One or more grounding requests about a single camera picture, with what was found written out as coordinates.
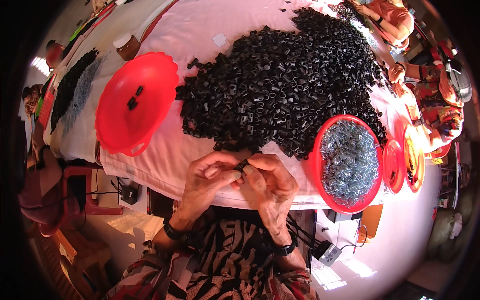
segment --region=red basket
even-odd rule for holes
[[[315,146],[313,148],[313,152],[309,155],[310,159],[312,160],[312,170],[313,170],[313,177],[315,179],[315,184],[317,186],[318,192],[320,192],[320,195],[322,198],[325,200],[327,205],[333,209],[334,211],[345,214],[345,215],[353,215],[357,214],[361,211],[363,211],[365,208],[367,208],[370,203],[372,203],[373,199],[377,195],[378,191],[380,190],[380,186],[382,185],[382,175],[383,175],[383,156],[382,156],[382,150],[380,146],[377,147],[377,157],[378,157],[378,178],[375,180],[375,183],[373,184],[372,189],[370,192],[365,195],[365,198],[362,203],[357,203],[353,207],[346,207],[344,205],[339,205],[334,201],[334,198],[327,194],[327,192],[324,189],[324,185],[322,184],[322,176],[324,172],[324,167],[326,162],[324,161],[322,157],[322,153],[320,153],[320,148],[322,145],[322,139],[325,134],[325,131],[329,129],[333,124],[335,124],[339,120],[347,120],[347,121],[353,121],[357,123],[358,125],[361,125],[365,127],[368,132],[370,133],[371,136],[373,136],[375,140],[375,144],[379,145],[377,137],[371,130],[371,128],[362,120],[360,120],[357,117],[351,116],[351,115],[337,115],[331,119],[329,119],[325,124],[322,126],[320,131],[318,132],[317,138],[315,140]]]
[[[384,149],[384,181],[393,194],[398,194],[403,187],[407,169],[402,146],[394,139],[388,141]]]
[[[96,136],[103,148],[127,156],[145,151],[175,100],[180,81],[177,70],[171,56],[150,52],[127,62],[113,75],[96,110]],[[136,96],[139,86],[143,91]],[[130,110],[127,103],[132,97],[138,105]]]

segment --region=fingernail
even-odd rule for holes
[[[253,173],[253,169],[252,169],[252,167],[246,165],[246,166],[243,168],[243,172],[245,172],[245,174],[247,174],[247,175],[250,175],[250,174]]]
[[[237,171],[233,174],[233,179],[237,180],[241,178],[241,172]]]

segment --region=white cloud sticker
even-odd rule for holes
[[[219,33],[212,38],[213,42],[217,47],[222,47],[227,43],[227,37],[223,33]]]

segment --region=pink tablecloth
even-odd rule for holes
[[[194,58],[200,62],[215,61],[219,52],[227,53],[233,42],[252,30],[261,30],[265,25],[272,29],[298,31],[291,18],[293,12],[301,7],[313,7],[316,10],[335,16],[326,3],[308,0],[291,0],[287,4],[282,0],[180,0],[166,12],[150,36],[142,43],[138,55],[150,51],[165,52],[178,64],[180,84],[183,79],[195,76],[197,69],[187,69]],[[383,43],[375,45],[379,57],[388,57]],[[371,94],[372,104],[383,112],[382,122],[394,137],[401,137],[403,124],[409,122],[405,105],[396,101],[386,89],[377,86]],[[107,174],[128,177],[137,183],[147,185],[175,200],[180,200],[185,185],[188,165],[196,159],[212,152],[213,140],[197,139],[183,134],[182,103],[175,101],[161,127],[154,134],[150,145],[141,155],[127,157],[123,154],[111,155],[101,149],[100,160]],[[277,154],[300,185],[299,195],[295,198],[295,209],[327,209],[313,181],[309,180],[309,161],[297,161],[284,155],[278,145],[270,142],[264,153]],[[239,159],[250,156],[243,151],[235,154]],[[384,191],[381,189],[373,204],[381,203]],[[214,205],[244,209],[256,209],[256,197],[248,184],[239,191],[225,187],[219,191]]]

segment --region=red patterned shirt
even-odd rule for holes
[[[440,93],[441,70],[436,66],[419,67],[420,79],[412,91],[417,99],[426,125],[431,130],[438,130],[442,140],[450,142],[460,135],[463,128],[463,105],[453,106],[447,103]]]
[[[106,299],[318,299],[308,270],[279,273],[265,247],[263,230],[239,221],[219,221],[204,233],[199,255],[144,243]]]

